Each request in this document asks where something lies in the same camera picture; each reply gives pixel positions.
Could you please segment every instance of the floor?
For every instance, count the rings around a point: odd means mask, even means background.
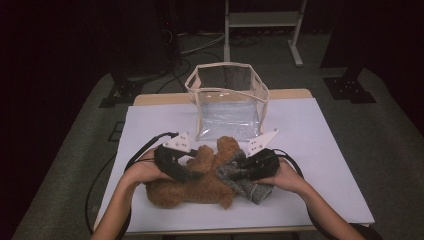
[[[270,89],[307,88],[317,99],[341,152],[375,218],[373,227],[386,240],[424,236],[424,139],[388,93],[384,82],[364,69],[359,81],[376,103],[334,100],[323,78],[345,69],[321,69],[330,34],[301,34],[298,49],[304,61],[297,68],[288,49],[290,34],[244,37],[233,41],[231,60],[251,64]],[[181,36],[186,51],[211,41],[210,36]],[[223,59],[222,44],[184,57],[174,70],[184,82],[198,64]],[[144,85],[156,93],[172,74]],[[119,130],[130,103],[100,108],[113,88],[113,79],[99,79],[82,107],[62,148],[45,177],[13,239],[87,239],[100,207],[118,147]],[[160,93],[181,92],[172,81]],[[127,236],[125,239],[161,239]],[[231,239],[230,235],[178,236],[178,240]],[[290,234],[240,234],[233,239],[292,239]],[[324,239],[316,231],[300,239]]]

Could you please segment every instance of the white table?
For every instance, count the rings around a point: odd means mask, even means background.
[[[173,96],[176,97],[175,104],[164,104],[173,101]],[[135,152],[152,137],[164,132],[188,131],[192,136],[195,135],[197,108],[188,103],[187,95],[147,95],[137,99],[135,105],[144,106],[132,106],[128,109],[117,158],[96,226],[126,163]],[[343,218],[352,223],[374,222],[321,110],[308,90],[271,91],[263,127],[265,132],[274,128],[279,130],[268,148],[279,148],[291,155],[299,164],[306,180]],[[216,142],[192,140],[191,144],[194,149],[202,144],[216,149]],[[240,146],[246,149],[245,143],[240,143]],[[202,234],[312,229],[314,227],[303,201],[297,195],[277,188],[260,205],[237,197],[231,208],[224,210],[219,204],[195,203],[183,203],[174,209],[160,209],[148,201],[145,188],[140,186],[134,194],[128,232]]]

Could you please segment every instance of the plush toy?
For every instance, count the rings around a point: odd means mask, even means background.
[[[233,203],[236,191],[224,184],[216,175],[218,167],[225,164],[240,150],[232,137],[221,137],[217,141],[218,152],[206,146],[200,146],[195,158],[189,159],[186,167],[190,171],[204,173],[199,179],[190,179],[185,183],[158,179],[146,184],[148,199],[156,206],[174,208],[182,202],[219,203],[228,209]]]

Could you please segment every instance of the clear plastic bag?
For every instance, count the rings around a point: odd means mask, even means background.
[[[269,91],[250,65],[198,65],[185,87],[198,108],[196,140],[248,141],[262,134]]]

